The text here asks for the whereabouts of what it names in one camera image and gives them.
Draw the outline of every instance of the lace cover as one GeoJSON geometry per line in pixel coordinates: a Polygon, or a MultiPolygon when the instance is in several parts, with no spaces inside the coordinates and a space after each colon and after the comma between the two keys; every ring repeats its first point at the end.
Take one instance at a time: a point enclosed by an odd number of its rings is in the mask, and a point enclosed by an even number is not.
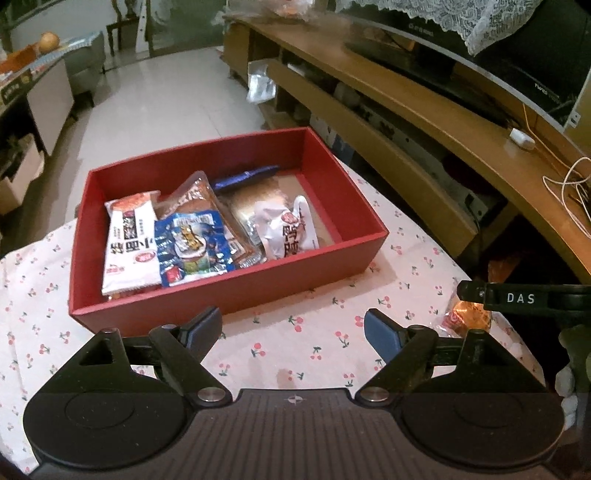
{"type": "MultiPolygon", "coordinates": [[[[355,0],[364,7],[398,10],[409,17],[433,20],[442,29],[457,32],[470,55],[507,38],[531,18],[541,0],[355,0]]],[[[339,12],[353,0],[336,0],[339,12]]]]}

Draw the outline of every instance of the white charger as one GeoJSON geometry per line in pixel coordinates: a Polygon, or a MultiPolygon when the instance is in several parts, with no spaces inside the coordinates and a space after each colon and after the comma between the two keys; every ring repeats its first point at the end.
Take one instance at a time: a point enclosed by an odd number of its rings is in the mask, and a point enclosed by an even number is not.
{"type": "Polygon", "coordinates": [[[514,143],[516,143],[517,146],[523,148],[524,150],[531,151],[535,148],[535,140],[521,130],[514,128],[511,130],[509,137],[514,143]]]}

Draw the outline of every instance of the floral tablecloth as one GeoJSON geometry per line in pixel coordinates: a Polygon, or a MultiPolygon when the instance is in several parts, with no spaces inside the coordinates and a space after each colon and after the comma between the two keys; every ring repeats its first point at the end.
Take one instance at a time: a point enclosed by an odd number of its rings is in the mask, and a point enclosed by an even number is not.
{"type": "MultiPolygon", "coordinates": [[[[234,396],[241,388],[348,387],[354,394],[384,366],[363,334],[365,312],[374,307],[403,326],[430,325],[444,314],[455,282],[467,278],[411,219],[348,173],[389,237],[358,277],[225,317],[203,365],[234,396]]],[[[92,336],[68,315],[75,229],[74,220],[0,261],[0,451],[25,472],[37,466],[22,428],[25,405],[92,336]]],[[[491,334],[544,382],[502,315],[494,314],[491,334]]]]}

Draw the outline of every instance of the white floor tile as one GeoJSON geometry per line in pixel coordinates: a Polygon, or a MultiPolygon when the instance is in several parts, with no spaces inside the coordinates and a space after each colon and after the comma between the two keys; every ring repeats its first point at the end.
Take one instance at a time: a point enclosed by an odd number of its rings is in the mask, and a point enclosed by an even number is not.
{"type": "Polygon", "coordinates": [[[258,107],[248,103],[211,111],[209,116],[222,137],[261,130],[265,122],[258,107]]]}
{"type": "Polygon", "coordinates": [[[74,218],[88,171],[163,148],[261,129],[246,89],[215,48],[180,52],[107,72],[95,107],[62,133],[44,175],[35,237],[74,218]]]}

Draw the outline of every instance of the blue snack bag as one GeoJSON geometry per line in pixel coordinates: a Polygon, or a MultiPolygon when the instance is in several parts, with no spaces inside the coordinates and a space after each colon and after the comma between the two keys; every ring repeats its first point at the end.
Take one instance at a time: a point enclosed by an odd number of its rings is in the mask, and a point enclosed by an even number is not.
{"type": "Polygon", "coordinates": [[[154,233],[163,287],[234,270],[222,216],[216,210],[174,213],[157,220],[154,233]]]}

